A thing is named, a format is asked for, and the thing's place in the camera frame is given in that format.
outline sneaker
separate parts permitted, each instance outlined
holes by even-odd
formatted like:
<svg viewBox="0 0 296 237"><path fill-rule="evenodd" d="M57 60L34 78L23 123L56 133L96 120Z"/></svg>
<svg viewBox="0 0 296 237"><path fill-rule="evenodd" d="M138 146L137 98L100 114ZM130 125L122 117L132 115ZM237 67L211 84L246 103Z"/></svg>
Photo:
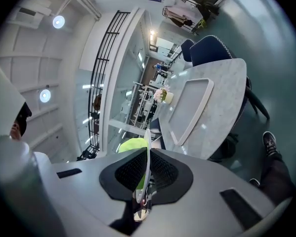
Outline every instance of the sneaker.
<svg viewBox="0 0 296 237"><path fill-rule="evenodd" d="M264 132L262 140L266 150L266 156L271 156L272 154L279 153L276 149L276 138L273 133L269 131Z"/></svg>
<svg viewBox="0 0 296 237"><path fill-rule="evenodd" d="M260 186L260 182L255 178L251 178L249 183L251 183L253 186L256 186L256 187Z"/></svg>

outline white marble table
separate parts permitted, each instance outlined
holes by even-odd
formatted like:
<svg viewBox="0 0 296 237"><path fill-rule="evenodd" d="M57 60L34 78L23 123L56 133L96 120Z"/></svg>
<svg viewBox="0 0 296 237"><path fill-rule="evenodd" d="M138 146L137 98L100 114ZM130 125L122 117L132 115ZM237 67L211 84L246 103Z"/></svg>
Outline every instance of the white marble table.
<svg viewBox="0 0 296 237"><path fill-rule="evenodd" d="M211 79L214 87L189 137L182 146L177 146L169 132L169 118L185 82L198 78ZM174 98L170 104L160 103L154 115L154 119L159 118L166 149L208 159L227 137L236 121L245 94L246 80L247 65L243 59L210 62L169 77L165 84L170 86Z"/></svg>

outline black pants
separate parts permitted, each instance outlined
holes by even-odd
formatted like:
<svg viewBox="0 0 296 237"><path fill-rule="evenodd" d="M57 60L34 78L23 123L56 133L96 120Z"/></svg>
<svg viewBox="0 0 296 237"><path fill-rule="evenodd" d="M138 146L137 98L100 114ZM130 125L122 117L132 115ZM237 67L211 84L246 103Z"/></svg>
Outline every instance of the black pants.
<svg viewBox="0 0 296 237"><path fill-rule="evenodd" d="M281 154L275 153L266 158L262 169L259 189L275 205L280 204L293 195L296 188L291 181L289 171L282 160Z"/></svg>

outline flower vase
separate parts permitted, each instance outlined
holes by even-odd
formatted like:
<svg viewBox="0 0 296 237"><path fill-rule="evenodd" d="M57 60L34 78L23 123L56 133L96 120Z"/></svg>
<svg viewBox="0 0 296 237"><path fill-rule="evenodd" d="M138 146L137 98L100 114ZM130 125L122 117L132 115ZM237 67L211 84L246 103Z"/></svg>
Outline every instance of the flower vase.
<svg viewBox="0 0 296 237"><path fill-rule="evenodd" d="M173 96L174 94L172 92L167 92L164 102L166 102L167 104L170 104L173 99Z"/></svg>

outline metal railing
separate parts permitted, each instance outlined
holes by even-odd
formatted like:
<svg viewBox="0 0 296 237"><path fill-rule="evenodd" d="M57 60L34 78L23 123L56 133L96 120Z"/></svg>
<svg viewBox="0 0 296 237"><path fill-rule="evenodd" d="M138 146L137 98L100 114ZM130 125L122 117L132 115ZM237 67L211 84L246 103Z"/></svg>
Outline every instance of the metal railing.
<svg viewBox="0 0 296 237"><path fill-rule="evenodd" d="M97 56L95 59L91 79L90 89L88 94L88 134L90 139L90 145L93 149L93 153L96 154L99 151L99 116L100 116L100 103L103 92L103 85L105 69L109 63L109 55L112 50L113 44L120 33L120 29L130 12L117 11L112 21L110 22L102 42L99 46Z"/></svg>

